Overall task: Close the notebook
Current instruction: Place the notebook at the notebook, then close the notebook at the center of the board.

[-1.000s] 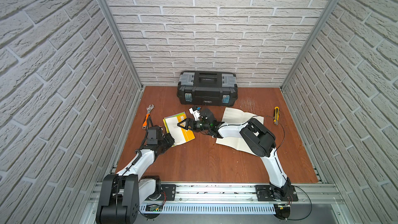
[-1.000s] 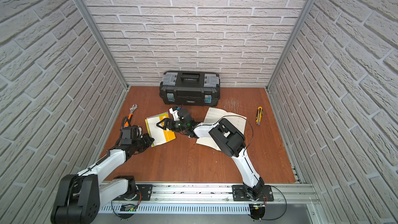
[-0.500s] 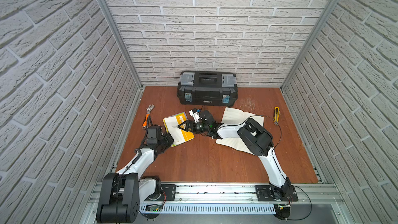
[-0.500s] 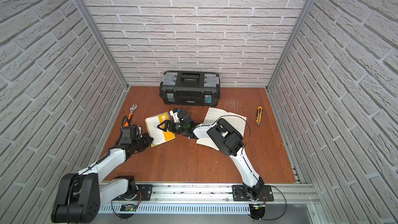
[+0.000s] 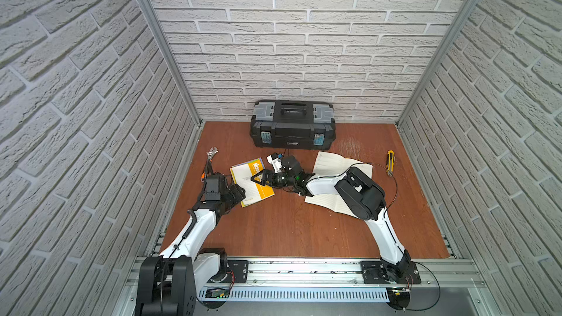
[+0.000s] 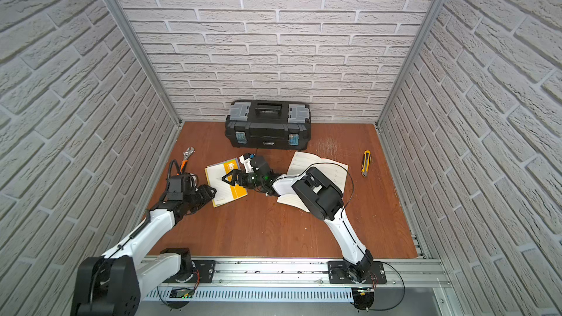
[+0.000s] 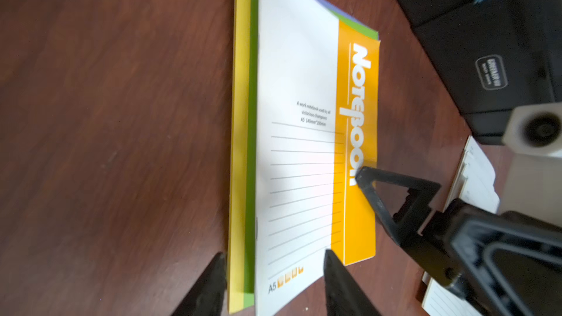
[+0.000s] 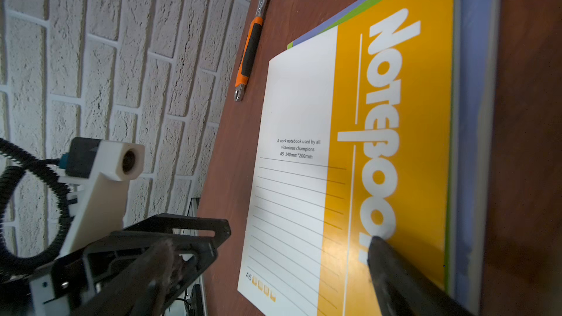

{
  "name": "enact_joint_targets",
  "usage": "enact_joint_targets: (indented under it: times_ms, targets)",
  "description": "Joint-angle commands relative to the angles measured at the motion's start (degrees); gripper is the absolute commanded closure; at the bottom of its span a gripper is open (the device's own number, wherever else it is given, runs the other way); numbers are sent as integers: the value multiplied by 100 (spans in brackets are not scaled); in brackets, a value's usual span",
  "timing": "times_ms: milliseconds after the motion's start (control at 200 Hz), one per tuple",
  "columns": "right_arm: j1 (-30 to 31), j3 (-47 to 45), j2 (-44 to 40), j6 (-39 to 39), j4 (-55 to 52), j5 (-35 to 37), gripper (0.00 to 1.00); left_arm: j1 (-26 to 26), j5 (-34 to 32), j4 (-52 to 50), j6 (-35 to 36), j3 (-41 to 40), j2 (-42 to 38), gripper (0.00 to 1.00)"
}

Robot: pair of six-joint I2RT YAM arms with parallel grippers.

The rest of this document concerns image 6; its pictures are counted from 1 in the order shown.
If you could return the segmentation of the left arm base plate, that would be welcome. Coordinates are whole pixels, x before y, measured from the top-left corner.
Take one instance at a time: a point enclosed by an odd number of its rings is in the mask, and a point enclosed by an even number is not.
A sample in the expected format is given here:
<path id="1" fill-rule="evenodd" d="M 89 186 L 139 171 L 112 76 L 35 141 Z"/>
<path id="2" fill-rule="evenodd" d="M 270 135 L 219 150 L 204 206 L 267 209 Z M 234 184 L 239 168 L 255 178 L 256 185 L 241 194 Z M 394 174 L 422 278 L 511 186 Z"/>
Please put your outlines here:
<path id="1" fill-rule="evenodd" d="M 192 267 L 187 272 L 178 274 L 165 280 L 165 283 L 211 284 L 215 275 L 216 260 L 193 260 Z"/>

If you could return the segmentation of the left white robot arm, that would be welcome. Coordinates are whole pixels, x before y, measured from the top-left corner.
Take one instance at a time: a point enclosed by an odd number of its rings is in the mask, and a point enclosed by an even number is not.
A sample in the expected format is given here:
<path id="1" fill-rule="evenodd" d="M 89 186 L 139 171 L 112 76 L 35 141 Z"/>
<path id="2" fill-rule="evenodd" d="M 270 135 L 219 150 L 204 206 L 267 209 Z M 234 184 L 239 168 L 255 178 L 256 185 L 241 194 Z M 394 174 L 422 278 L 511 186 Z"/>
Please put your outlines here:
<path id="1" fill-rule="evenodd" d="M 72 315 L 134 315 L 142 299 L 169 278 L 201 279 L 187 248 L 168 248 L 155 260 L 142 260 L 185 216 L 210 203 L 216 189 L 191 174 L 170 176 L 164 193 L 145 219 L 116 246 L 79 266 Z"/>

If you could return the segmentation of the yellow white cover notebook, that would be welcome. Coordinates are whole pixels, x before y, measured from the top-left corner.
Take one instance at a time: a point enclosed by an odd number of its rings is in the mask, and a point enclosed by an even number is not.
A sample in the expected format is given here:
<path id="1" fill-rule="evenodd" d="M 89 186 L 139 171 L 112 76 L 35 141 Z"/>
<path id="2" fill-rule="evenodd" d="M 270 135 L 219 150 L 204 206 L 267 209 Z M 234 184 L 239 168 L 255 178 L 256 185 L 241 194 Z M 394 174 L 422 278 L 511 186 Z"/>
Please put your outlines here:
<path id="1" fill-rule="evenodd" d="M 230 185 L 231 176 L 227 176 L 225 181 L 222 180 L 232 170 L 239 170 L 238 159 L 230 159 L 205 168 L 208 185 L 217 191 L 215 198 L 212 200 L 214 208 L 247 196 L 247 190 L 244 187 Z"/>

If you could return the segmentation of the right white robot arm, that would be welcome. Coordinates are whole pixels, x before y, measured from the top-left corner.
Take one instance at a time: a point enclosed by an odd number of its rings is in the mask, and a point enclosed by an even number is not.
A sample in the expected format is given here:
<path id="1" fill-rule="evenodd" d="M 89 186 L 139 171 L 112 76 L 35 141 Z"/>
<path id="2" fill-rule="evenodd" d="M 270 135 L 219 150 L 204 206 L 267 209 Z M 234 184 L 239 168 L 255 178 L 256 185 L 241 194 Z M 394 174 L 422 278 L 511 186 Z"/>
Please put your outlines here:
<path id="1" fill-rule="evenodd" d="M 342 251 L 348 277 L 360 283 L 370 276 L 373 256 L 348 219 L 344 190 L 320 170 L 320 162 L 308 165 L 298 174 L 277 174 L 261 155 L 246 153 L 240 160 L 244 169 L 228 171 L 222 177 L 223 182 L 268 196 L 296 195 L 308 212 L 332 232 Z"/>

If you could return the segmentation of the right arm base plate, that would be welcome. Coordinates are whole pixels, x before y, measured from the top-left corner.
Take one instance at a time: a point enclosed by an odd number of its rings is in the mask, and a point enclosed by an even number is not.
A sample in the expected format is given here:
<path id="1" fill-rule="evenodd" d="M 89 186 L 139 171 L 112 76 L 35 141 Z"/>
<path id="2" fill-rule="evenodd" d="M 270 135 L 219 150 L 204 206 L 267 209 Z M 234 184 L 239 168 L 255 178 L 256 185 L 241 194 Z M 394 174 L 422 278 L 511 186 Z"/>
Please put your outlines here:
<path id="1" fill-rule="evenodd" d="M 385 285 L 386 272 L 381 261 L 374 261 L 367 268 L 356 266 L 345 260 L 330 260 L 327 262 L 329 282 L 332 285 L 359 285 L 370 284 Z"/>

